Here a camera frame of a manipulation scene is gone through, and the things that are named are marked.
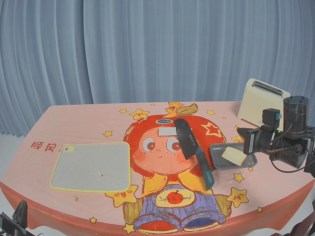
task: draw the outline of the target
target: cream toaster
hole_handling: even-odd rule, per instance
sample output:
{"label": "cream toaster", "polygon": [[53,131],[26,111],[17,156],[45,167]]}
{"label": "cream toaster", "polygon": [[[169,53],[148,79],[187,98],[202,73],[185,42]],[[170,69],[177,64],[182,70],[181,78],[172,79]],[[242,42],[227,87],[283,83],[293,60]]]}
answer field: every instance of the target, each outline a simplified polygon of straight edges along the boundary
{"label": "cream toaster", "polygon": [[[283,99],[291,95],[265,82],[250,79],[246,83],[238,119],[243,119],[257,126],[263,125],[262,111],[267,108],[279,109],[283,116]],[[283,131],[283,118],[279,130]]]}

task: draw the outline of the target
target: cartoon girl print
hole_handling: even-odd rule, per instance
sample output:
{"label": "cartoon girl print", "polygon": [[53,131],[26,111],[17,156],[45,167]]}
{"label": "cartoon girl print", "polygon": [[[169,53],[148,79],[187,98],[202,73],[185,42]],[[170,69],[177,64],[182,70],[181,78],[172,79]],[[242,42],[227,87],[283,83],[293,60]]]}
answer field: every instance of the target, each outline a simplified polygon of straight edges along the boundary
{"label": "cartoon girl print", "polygon": [[185,160],[177,136],[159,136],[159,128],[174,127],[177,118],[188,121],[203,151],[213,143],[226,143],[220,128],[200,116],[153,115],[134,122],[124,141],[130,145],[131,168],[143,176],[143,185],[141,197],[136,203],[124,203],[123,211],[126,223],[136,231],[202,230],[222,225],[231,215],[227,196],[205,189],[196,158]]}

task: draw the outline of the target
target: teal knife handle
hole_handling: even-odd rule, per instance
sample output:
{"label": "teal knife handle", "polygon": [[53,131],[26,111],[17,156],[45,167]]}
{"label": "teal knife handle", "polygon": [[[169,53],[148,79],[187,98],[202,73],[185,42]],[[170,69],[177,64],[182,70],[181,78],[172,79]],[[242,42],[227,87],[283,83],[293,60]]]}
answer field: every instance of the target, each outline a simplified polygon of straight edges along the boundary
{"label": "teal knife handle", "polygon": [[200,147],[197,148],[196,157],[201,169],[204,183],[206,185],[206,190],[210,190],[215,184],[215,180],[213,178],[212,170],[206,157],[206,153],[204,153]]}

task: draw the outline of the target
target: knife logo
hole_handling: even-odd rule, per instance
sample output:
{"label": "knife logo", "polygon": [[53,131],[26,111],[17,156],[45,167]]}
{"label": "knife logo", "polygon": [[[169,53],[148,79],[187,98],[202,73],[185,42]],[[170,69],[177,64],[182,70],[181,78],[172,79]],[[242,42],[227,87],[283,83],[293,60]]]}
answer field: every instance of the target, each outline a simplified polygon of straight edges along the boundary
{"label": "knife logo", "polygon": [[195,145],[196,145],[196,144],[195,144],[195,140],[194,140],[194,138],[192,137],[192,135],[191,135],[191,134],[189,135],[189,138],[190,138],[190,140],[191,140],[192,144],[195,146]]}

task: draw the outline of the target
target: blue curtain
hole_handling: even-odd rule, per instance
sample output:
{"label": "blue curtain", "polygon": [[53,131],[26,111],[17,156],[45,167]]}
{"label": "blue curtain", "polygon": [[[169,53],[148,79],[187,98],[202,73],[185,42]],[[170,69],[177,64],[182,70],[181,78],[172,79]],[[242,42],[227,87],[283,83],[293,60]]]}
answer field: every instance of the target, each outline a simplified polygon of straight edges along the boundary
{"label": "blue curtain", "polygon": [[51,105],[240,101],[250,78],[310,99],[315,0],[0,0],[0,132]]}

